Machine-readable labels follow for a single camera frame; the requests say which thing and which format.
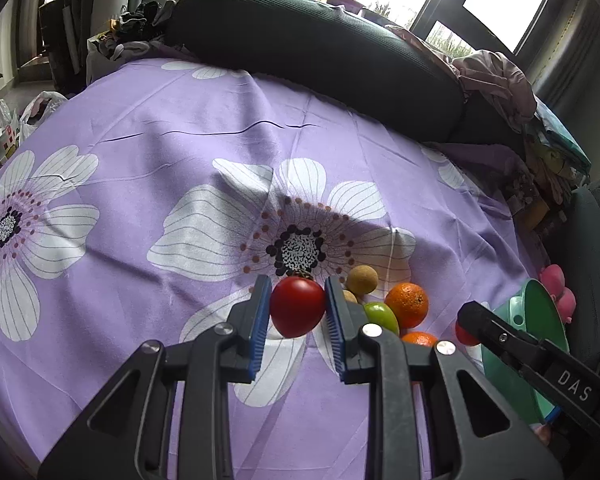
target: green plum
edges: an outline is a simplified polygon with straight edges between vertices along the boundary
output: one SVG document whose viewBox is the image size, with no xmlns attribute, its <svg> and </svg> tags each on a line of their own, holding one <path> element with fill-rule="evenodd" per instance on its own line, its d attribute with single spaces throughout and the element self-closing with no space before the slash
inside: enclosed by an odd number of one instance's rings
<svg viewBox="0 0 600 480">
<path fill-rule="evenodd" d="M 370 323 L 375 323 L 390 330 L 395 335 L 400 335 L 398 320 L 395 319 L 394 311 L 382 301 L 372 301 L 365 305 L 365 313 Z"/>
</svg>

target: flower center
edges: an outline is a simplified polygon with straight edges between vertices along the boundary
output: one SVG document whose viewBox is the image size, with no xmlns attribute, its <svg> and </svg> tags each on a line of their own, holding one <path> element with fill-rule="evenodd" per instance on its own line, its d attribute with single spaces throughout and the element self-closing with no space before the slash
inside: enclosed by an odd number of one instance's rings
<svg viewBox="0 0 600 480">
<path fill-rule="evenodd" d="M 311 273 L 318 262 L 326 258 L 320 250 L 323 243 L 321 231 L 312 232 L 310 227 L 300 229 L 290 225 L 266 251 L 276 259 L 276 275 L 291 276 L 298 271 Z"/>
<path fill-rule="evenodd" d="M 0 247 L 4 247 L 14 234 L 20 232 L 20 218 L 22 213 L 12 209 L 7 209 L 7 214 L 0 220 Z"/>
</svg>

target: floor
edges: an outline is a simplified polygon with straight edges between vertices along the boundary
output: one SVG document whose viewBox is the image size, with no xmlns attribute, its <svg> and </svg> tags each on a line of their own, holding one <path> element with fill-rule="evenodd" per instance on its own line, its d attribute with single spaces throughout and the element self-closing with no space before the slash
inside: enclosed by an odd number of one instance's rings
<svg viewBox="0 0 600 480">
<path fill-rule="evenodd" d="M 9 110 L 15 109 L 18 115 L 22 115 L 24 108 L 43 91 L 55 91 L 52 81 L 36 81 L 31 83 L 20 83 L 9 90 L 3 97 Z"/>
</svg>

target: metal screw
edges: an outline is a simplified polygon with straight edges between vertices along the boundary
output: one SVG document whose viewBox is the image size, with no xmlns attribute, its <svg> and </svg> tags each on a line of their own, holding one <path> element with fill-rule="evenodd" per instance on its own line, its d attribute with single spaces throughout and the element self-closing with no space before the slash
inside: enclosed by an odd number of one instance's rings
<svg viewBox="0 0 600 480">
<path fill-rule="evenodd" d="M 214 332 L 216 332 L 218 335 L 229 335 L 229 334 L 233 333 L 233 331 L 234 331 L 234 327 L 230 323 L 227 323 L 226 321 L 223 321 L 222 323 L 218 323 L 214 327 Z"/>
<path fill-rule="evenodd" d="M 142 343 L 140 349 L 145 354 L 155 354 L 160 350 L 160 341 L 156 341 L 155 339 L 145 341 Z"/>
<path fill-rule="evenodd" d="M 456 345 L 451 341 L 438 341 L 436 344 L 436 350 L 443 355 L 451 355 L 456 351 Z"/>
<path fill-rule="evenodd" d="M 362 333 L 369 337 L 378 337 L 382 333 L 382 327 L 375 323 L 367 323 L 362 327 Z"/>
</svg>

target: purple bedsheet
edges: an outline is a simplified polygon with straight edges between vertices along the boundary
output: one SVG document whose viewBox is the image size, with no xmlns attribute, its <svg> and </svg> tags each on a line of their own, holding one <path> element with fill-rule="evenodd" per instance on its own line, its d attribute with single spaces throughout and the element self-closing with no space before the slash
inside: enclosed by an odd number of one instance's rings
<svg viewBox="0 0 600 480">
<path fill-rule="evenodd" d="M 369 264 L 375 296 L 420 284 L 418 328 L 455 340 L 459 307 L 505 301 L 527 261 L 506 204 L 440 152 L 286 82 L 136 60 L 0 171 L 1 431 L 36 468 L 142 341 L 195 337 L 258 273 Z M 338 381 L 323 324 L 270 328 L 230 395 L 237 480 L 362 478 L 367 389 Z"/>
</svg>

